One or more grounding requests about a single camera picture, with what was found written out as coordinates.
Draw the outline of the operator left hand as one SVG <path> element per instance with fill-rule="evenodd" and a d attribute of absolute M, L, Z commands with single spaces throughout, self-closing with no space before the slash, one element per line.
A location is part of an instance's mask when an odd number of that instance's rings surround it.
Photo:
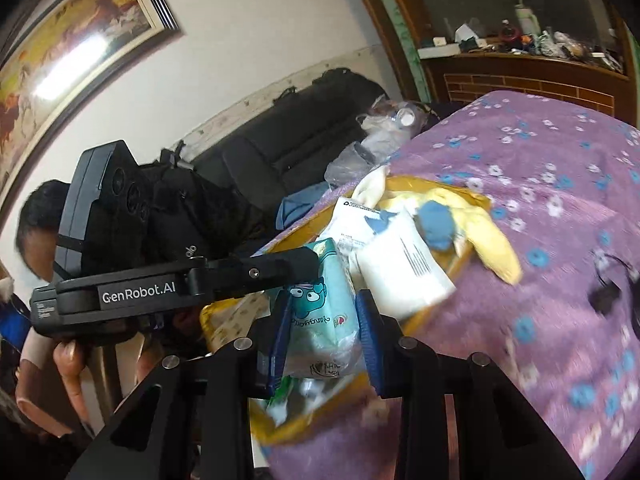
<path fill-rule="evenodd" d="M 81 387 L 81 372 L 85 369 L 85 360 L 79 344 L 72 340 L 60 342 L 53 351 L 53 359 L 60 374 L 70 405 L 84 423 L 90 422 L 84 394 Z"/>

